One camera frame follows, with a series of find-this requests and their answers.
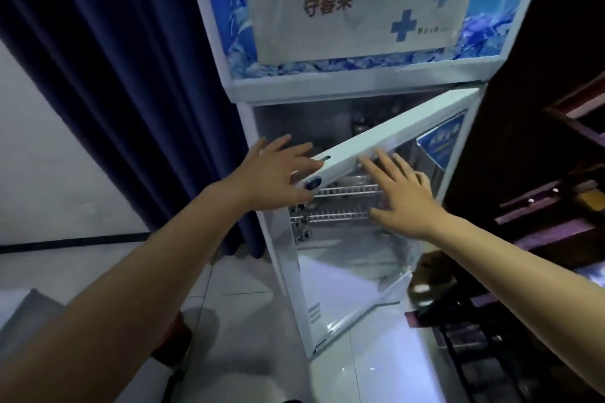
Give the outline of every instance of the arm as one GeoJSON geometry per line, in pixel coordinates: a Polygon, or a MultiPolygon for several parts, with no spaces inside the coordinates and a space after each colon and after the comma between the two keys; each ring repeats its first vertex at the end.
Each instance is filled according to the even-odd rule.
{"type": "Polygon", "coordinates": [[[561,360],[605,395],[605,289],[443,210],[426,175],[397,154],[361,163],[389,197],[371,216],[449,254],[504,303],[561,360]]]}
{"type": "Polygon", "coordinates": [[[250,210],[310,201],[292,172],[319,169],[312,146],[262,139],[166,226],[67,305],[0,369],[0,401],[112,402],[158,345],[227,231],[250,210]]]}

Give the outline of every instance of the hand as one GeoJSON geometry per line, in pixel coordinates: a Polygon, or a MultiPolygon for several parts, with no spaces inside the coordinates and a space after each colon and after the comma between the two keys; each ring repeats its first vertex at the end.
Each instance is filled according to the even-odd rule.
{"type": "Polygon", "coordinates": [[[376,150],[376,154],[384,171],[369,158],[359,158],[359,162],[386,193],[391,210],[372,208],[370,217],[399,234],[415,239],[429,239],[435,223],[446,212],[433,199],[427,175],[414,171],[396,153],[393,155],[395,162],[380,148],[376,150]]]}
{"type": "Polygon", "coordinates": [[[269,145],[262,138],[255,143],[246,159],[223,182],[241,200],[247,211],[268,210],[294,206],[313,200],[313,193],[291,184],[295,171],[307,175],[320,169],[324,163],[303,156],[313,147],[311,142],[282,150],[291,135],[282,136],[269,145]]]}

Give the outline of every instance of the baseboard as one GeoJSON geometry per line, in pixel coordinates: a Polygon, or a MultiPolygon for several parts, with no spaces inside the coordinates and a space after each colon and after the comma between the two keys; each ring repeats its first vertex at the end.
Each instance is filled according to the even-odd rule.
{"type": "Polygon", "coordinates": [[[0,254],[30,252],[34,250],[63,249],[65,247],[84,247],[88,245],[122,244],[125,242],[143,242],[149,232],[113,234],[111,236],[79,237],[77,239],[60,239],[56,241],[28,242],[25,244],[0,245],[0,254]]]}

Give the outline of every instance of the curtain fold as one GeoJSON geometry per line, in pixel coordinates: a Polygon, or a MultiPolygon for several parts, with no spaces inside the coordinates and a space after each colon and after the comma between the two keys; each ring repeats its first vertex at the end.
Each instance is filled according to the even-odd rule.
{"type": "MultiPolygon", "coordinates": [[[[11,53],[151,231],[243,159],[195,0],[0,0],[0,9],[11,53]]],[[[253,214],[224,250],[242,239],[262,255],[253,214]]]]}

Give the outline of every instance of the white refrigerator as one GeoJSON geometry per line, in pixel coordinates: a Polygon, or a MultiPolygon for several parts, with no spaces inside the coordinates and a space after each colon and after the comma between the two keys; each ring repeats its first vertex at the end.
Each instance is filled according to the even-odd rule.
{"type": "Polygon", "coordinates": [[[385,204],[358,156],[396,151],[443,201],[531,0],[197,1],[248,144],[291,133],[325,162],[312,203],[258,213],[311,358],[404,297],[421,253],[368,219],[385,204]]]}

